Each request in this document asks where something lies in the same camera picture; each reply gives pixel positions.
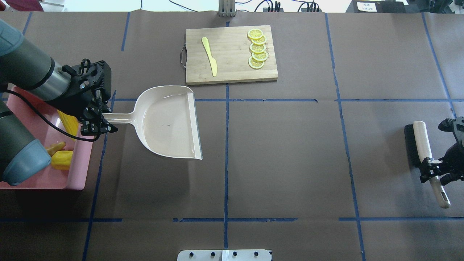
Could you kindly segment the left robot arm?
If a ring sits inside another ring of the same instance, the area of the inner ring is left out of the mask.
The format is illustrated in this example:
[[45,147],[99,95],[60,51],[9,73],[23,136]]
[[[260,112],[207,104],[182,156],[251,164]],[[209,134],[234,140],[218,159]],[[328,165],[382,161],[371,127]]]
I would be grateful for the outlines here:
[[[110,113],[111,67],[106,61],[85,58],[79,65],[57,63],[27,40],[23,33],[1,21],[1,93],[20,99],[53,129],[79,141],[94,142],[101,135],[117,132],[104,118]],[[8,89],[9,84],[28,92],[64,114],[76,117],[80,134],[71,134],[48,120],[24,95]],[[52,157],[41,142],[1,102],[1,181],[20,185],[51,164]]]

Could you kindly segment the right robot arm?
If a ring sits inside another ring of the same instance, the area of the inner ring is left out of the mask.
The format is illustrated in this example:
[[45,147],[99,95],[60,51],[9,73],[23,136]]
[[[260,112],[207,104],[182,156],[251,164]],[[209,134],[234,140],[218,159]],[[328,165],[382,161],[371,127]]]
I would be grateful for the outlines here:
[[438,128],[443,132],[451,132],[456,140],[455,144],[449,147],[445,155],[439,159],[425,157],[419,166],[420,181],[422,183],[431,180],[433,177],[440,177],[442,186],[457,180],[464,180],[464,118],[447,118],[443,120]]

